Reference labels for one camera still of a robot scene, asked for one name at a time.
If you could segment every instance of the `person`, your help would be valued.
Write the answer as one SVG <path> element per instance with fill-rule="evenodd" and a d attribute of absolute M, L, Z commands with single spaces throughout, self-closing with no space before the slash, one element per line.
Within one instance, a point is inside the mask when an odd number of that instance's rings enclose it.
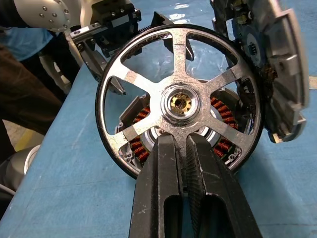
<path fill-rule="evenodd" d="M 0 34 L 5 45 L 24 67 L 36 76 L 62 102 L 66 95 L 43 68 L 39 52 L 49 55 L 62 74 L 73 83 L 80 69 L 72 56 L 64 34 L 56 35 L 44 28 L 10 28 Z"/>
<path fill-rule="evenodd" d="M 45 135 L 62 102 L 0 44 L 0 163 L 15 153 L 2 120 Z"/>

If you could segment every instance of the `dark trousers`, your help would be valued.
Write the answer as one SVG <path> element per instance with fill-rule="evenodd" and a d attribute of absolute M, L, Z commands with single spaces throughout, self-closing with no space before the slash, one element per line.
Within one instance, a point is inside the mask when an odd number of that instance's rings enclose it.
<path fill-rule="evenodd" d="M 56 62 L 62 74 L 73 83 L 79 66 L 69 50 L 69 45 L 65 36 L 60 33 L 54 36 L 53 39 L 41 50 L 44 55 L 49 55 Z M 32 74 L 34 74 L 57 98 L 62 102 L 65 100 L 66 95 L 55 84 L 54 80 L 48 75 L 43 68 L 38 54 L 21 62 Z"/>
<path fill-rule="evenodd" d="M 3 119 L 46 134 L 61 104 L 60 100 L 0 45 L 0 162 L 14 153 Z"/>

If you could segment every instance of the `blue mat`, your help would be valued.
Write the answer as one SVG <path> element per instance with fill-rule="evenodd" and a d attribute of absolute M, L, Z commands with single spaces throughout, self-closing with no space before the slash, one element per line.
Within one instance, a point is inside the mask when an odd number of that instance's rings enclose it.
<path fill-rule="evenodd" d="M 296 9 L 308 49 L 310 73 L 315 74 L 317 33 L 313 17 L 317 2 L 285 2 Z M 208 1 L 133 3 L 142 12 L 141 27 L 150 23 L 154 10 L 174 21 L 211 27 L 213 11 Z M 221 70 L 221 60 L 214 61 L 212 67 Z M 157 72 L 162 64 L 154 63 L 145 73 L 151 71 L 153 78 L 159 79 Z M 204 74 L 202 66 L 191 69 Z M 97 83 L 84 66 L 0 222 L 0 238 L 127 237 L 135 181 L 112 161 L 101 143 L 95 122 L 96 88 Z M 110 126 L 117 124 L 120 110 L 136 93 L 139 91 L 125 97 L 111 95 L 106 105 L 113 112 L 108 118 Z M 304 112 L 308 122 L 297 140 L 272 144 L 264 131 L 255 152 L 237 175 L 264 238 L 317 237 L 314 102 L 317 92 L 311 91 L 311 106 Z"/>

